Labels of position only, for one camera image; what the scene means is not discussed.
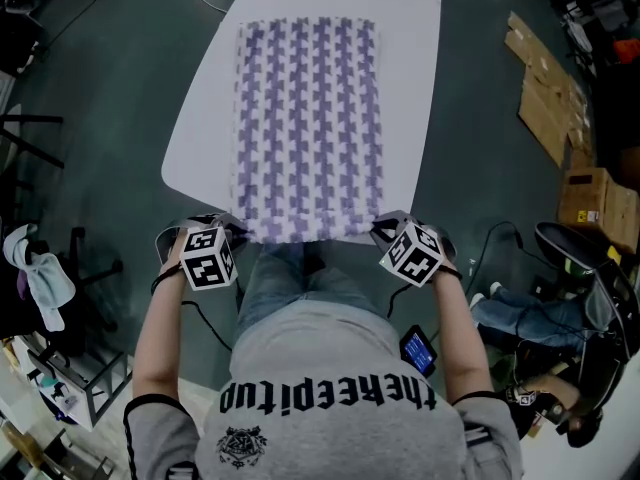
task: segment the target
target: towel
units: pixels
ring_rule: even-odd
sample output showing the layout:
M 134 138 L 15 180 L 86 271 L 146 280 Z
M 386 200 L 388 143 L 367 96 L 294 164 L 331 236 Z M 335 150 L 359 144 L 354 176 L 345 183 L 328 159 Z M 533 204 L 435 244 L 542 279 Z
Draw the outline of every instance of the towel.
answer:
M 76 287 L 62 270 L 55 255 L 30 254 L 27 262 L 29 235 L 38 230 L 35 224 L 26 224 L 13 231 L 2 244 L 7 261 L 25 272 L 33 300 L 48 331 L 64 330 L 64 320 L 58 308 L 69 302 L 76 294 Z
M 253 241 L 371 229 L 382 206 L 376 42 L 362 19 L 239 28 L 231 212 Z

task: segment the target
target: hand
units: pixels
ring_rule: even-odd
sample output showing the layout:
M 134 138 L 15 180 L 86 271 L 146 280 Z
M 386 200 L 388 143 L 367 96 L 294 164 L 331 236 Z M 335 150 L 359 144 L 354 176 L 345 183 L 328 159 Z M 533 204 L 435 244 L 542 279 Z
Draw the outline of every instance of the hand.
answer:
M 173 247 L 171 248 L 171 252 L 169 253 L 169 258 L 167 262 L 162 265 L 160 269 L 160 273 L 166 272 L 171 267 L 180 263 L 180 253 L 184 247 L 184 241 L 187 239 L 187 230 L 181 229 L 176 237 L 176 241 L 173 242 Z
M 456 268 L 456 266 L 453 263 L 451 263 L 451 261 L 449 261 L 449 258 L 447 257 L 447 255 L 444 252 L 445 249 L 442 246 L 442 240 L 440 240 L 440 236 L 438 236 L 438 245 L 440 245 L 440 250 L 442 251 L 442 257 L 443 257 L 442 266 L 448 267 L 451 270 L 455 270 L 457 272 L 458 269 Z M 442 272 L 441 270 L 437 270 L 436 273 L 433 275 L 433 281 L 437 282 L 439 279 L 441 279 L 443 277 L 454 277 L 454 276 L 452 276 L 448 272 Z

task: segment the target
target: cardboard box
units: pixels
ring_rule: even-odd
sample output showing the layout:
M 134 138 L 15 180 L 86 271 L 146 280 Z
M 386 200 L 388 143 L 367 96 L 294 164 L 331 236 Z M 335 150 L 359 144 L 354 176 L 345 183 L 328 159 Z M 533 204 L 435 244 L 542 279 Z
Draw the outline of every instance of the cardboard box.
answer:
M 571 164 L 570 169 L 586 169 L 594 167 L 593 157 L 585 153 L 581 149 L 571 148 Z
M 572 169 L 565 174 L 558 222 L 601 235 L 620 252 L 635 254 L 640 232 L 640 197 L 615 183 L 606 169 Z
M 530 68 L 525 71 L 518 115 L 556 165 L 562 167 L 569 122 L 559 94 L 544 85 Z
M 516 14 L 505 44 L 526 65 L 519 115 L 553 161 L 562 167 L 567 136 L 573 149 L 591 151 L 586 97 L 547 47 Z

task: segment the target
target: shirt logo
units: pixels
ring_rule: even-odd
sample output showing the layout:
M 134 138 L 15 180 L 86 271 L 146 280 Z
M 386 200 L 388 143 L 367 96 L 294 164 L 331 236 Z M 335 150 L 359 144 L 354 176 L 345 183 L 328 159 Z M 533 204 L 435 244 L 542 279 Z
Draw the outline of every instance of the shirt logo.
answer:
M 267 439 L 260 435 L 260 427 L 252 429 L 235 429 L 229 427 L 227 434 L 218 441 L 217 451 L 220 454 L 220 462 L 231 462 L 232 466 L 240 469 L 247 464 L 255 466 L 264 455 L 264 447 Z

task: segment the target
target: shirt sleeve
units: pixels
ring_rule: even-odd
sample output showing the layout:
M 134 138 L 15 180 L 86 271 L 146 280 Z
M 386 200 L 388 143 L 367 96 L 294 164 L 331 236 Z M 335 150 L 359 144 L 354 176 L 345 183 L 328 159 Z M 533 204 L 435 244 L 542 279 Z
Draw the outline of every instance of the shirt sleeve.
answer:
M 200 437 L 180 402 L 165 395 L 134 398 L 124 412 L 132 480 L 198 478 Z
M 471 394 L 454 404 L 464 423 L 466 480 L 520 480 L 522 453 L 507 404 L 490 394 Z

